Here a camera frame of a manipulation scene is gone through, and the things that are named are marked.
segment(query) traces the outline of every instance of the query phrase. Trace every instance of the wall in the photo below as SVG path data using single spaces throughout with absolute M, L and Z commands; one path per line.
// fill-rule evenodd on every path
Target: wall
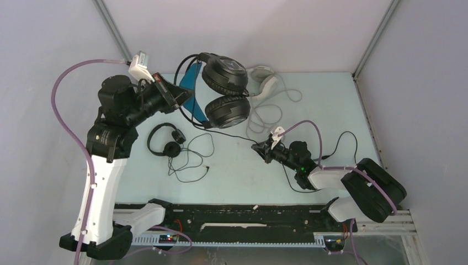
M 50 92 L 69 66 L 120 53 L 92 1 L 2 1 L 0 35 L 0 263 L 70 264 L 58 242 L 75 223 L 86 163 L 55 120 Z M 59 87 L 58 108 L 81 140 L 102 80 L 124 72 L 86 66 Z
M 279 72 L 352 72 L 391 0 L 105 2 L 131 52 L 161 73 L 201 51 Z
M 402 1 L 359 86 L 431 264 L 466 264 L 468 1 Z

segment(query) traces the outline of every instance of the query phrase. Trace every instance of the white tabletop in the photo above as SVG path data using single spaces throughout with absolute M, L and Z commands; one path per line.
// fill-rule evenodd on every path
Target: white tabletop
M 285 129 L 300 120 L 313 120 L 319 127 L 323 138 L 323 154 L 330 154 L 339 135 L 346 130 L 356 134 L 359 141 L 357 160 L 369 157 L 377 161 L 377 155 L 365 120 L 365 116 L 350 73 L 283 73 L 281 74 L 288 88 L 299 89 L 303 99 L 293 103 L 281 94 L 271 99 L 271 103 L 283 109 L 283 119 L 279 123 Z M 173 75 L 164 75 L 172 81 Z M 258 86 L 253 82 L 250 87 Z M 208 88 L 201 78 L 196 84 L 196 98 L 202 109 L 214 98 L 220 96 Z M 278 113 L 274 110 L 262 110 L 267 120 L 274 120 Z M 158 198 L 171 203 L 206 203 L 206 204 L 313 204 L 327 203 L 337 196 L 346 196 L 347 192 L 324 189 L 316 193 L 301 194 L 293 192 L 282 166 L 273 161 L 266 164 L 252 149 L 252 142 L 212 134 L 215 153 L 205 158 L 204 165 L 210 167 L 209 173 L 195 183 L 181 183 L 175 175 L 168 176 L 167 157 L 156 157 L 146 148 L 146 140 L 151 129 L 164 122 L 170 122 L 179 128 L 191 140 L 204 133 L 193 128 L 179 111 L 164 115 L 156 114 L 141 124 L 137 130 L 139 138 L 132 147 L 131 155 L 121 177 L 117 193 L 117 202 L 144 203 Z M 224 133 L 245 136 L 246 122 L 221 130 Z M 162 150 L 172 140 L 170 128 L 156 132 L 152 148 Z M 257 141 L 264 141 L 264 135 L 252 135 Z M 285 144 L 293 141 L 306 141 L 312 157 L 318 157 L 318 137 L 310 124 L 302 124 L 285 136 Z M 192 150 L 207 154 L 211 151 L 211 142 L 206 136 L 196 139 Z M 352 165 L 355 149 L 354 138 L 343 135 L 338 150 L 323 163 L 326 166 Z M 186 154 L 174 159 L 174 166 L 183 165 Z M 199 158 L 190 157 L 190 165 L 199 163 Z M 206 168 L 188 169 L 179 172 L 182 180 L 197 179 Z M 299 189 L 294 180 L 294 171 L 287 169 L 293 187 Z

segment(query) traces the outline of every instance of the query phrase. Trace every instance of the black headphones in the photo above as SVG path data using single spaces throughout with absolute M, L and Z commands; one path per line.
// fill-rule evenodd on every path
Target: black headphones
M 172 135 L 172 138 L 174 138 L 175 142 L 168 142 L 164 146 L 164 150 L 162 152 L 154 152 L 150 148 L 151 139 L 153 138 L 153 135 L 155 134 L 157 130 L 166 126 L 174 129 L 171 132 L 171 135 Z M 148 147 L 148 150 L 155 156 L 168 156 L 168 157 L 174 158 L 180 154 L 180 151 L 182 149 L 180 145 L 183 144 L 185 140 L 186 140 L 185 135 L 179 129 L 177 129 L 176 126 L 174 126 L 171 123 L 162 123 L 162 124 L 157 125 L 151 130 L 148 136 L 148 140 L 146 141 L 146 146 Z
M 247 99 L 248 74 L 245 67 L 234 59 L 202 52 L 195 57 L 206 63 L 201 72 L 203 81 L 215 92 L 224 95 L 208 103 L 202 122 L 205 129 L 227 128 L 246 120 L 250 114 Z

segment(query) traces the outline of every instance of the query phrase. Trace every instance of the gray wall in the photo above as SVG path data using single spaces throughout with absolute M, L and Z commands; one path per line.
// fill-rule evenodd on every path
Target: gray wall
M 466 264 L 468 1 L 406 0 L 359 85 L 431 264 Z
M 2 1 L 0 36 L 0 264 L 71 264 L 58 242 L 75 223 L 86 163 L 55 120 L 50 92 L 67 67 L 120 54 L 88 0 Z M 102 80 L 124 72 L 86 66 L 59 88 L 58 108 L 82 140 Z

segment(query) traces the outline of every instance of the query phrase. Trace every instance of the white cable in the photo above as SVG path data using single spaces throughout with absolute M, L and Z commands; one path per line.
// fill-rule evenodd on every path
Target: white cable
M 286 87 L 286 83 L 283 80 L 283 77 L 278 73 L 275 73 L 274 75 L 278 76 L 279 79 L 281 79 L 281 82 L 283 83 L 283 86 L 284 86 L 284 90 L 277 91 L 276 93 L 273 93 L 272 95 L 270 95 L 266 99 L 262 100 L 257 105 L 253 104 L 252 96 L 249 96 L 249 100 L 250 100 L 250 103 L 251 103 L 251 106 L 252 106 L 251 107 L 251 112 L 250 112 L 249 117 L 247 119 L 247 127 L 246 127 L 246 137 L 249 138 L 249 139 L 251 139 L 249 134 L 248 134 L 249 131 L 253 132 L 254 134 L 263 134 L 265 131 L 268 131 L 273 125 L 279 123 L 281 121 L 281 119 L 283 118 L 283 110 L 278 105 L 275 105 L 275 104 L 264 104 L 267 100 L 269 100 L 271 98 L 274 98 L 275 96 L 277 96 L 277 95 L 279 95 L 279 94 L 281 94 L 283 92 L 286 92 L 287 97 L 294 103 L 297 103 L 297 102 L 302 100 L 302 92 L 300 92 L 297 89 L 288 89 Z M 291 92 L 291 91 L 299 93 L 299 95 L 300 95 L 299 99 L 293 99 L 289 94 L 289 92 Z M 265 108 L 265 107 L 277 108 L 279 110 L 279 114 L 280 114 L 279 118 L 274 122 L 269 122 L 269 123 L 265 122 L 263 120 L 263 118 L 260 116 L 260 114 L 258 114 L 258 109 Z M 258 119 L 258 122 L 252 120 L 252 116 L 254 116 L 254 115 Z M 261 128 L 261 131 L 252 129 L 252 125 Z

